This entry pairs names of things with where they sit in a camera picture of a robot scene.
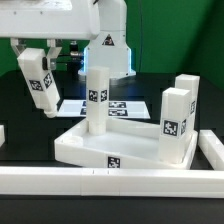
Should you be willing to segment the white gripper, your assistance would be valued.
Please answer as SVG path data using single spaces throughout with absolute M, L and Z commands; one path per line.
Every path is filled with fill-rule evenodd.
M 55 70 L 61 39 L 91 40 L 100 32 L 93 0 L 0 0 L 0 37 L 11 37 L 16 56 L 26 49 L 21 38 L 48 39 L 44 70 Z

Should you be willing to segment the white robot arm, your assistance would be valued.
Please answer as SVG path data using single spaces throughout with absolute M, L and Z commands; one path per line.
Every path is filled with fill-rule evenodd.
M 93 66 L 109 68 L 111 80 L 136 74 L 126 19 L 124 0 L 0 0 L 0 38 L 8 38 L 17 55 L 25 39 L 45 39 L 49 59 L 59 54 L 59 40 L 87 40 L 81 78 Z

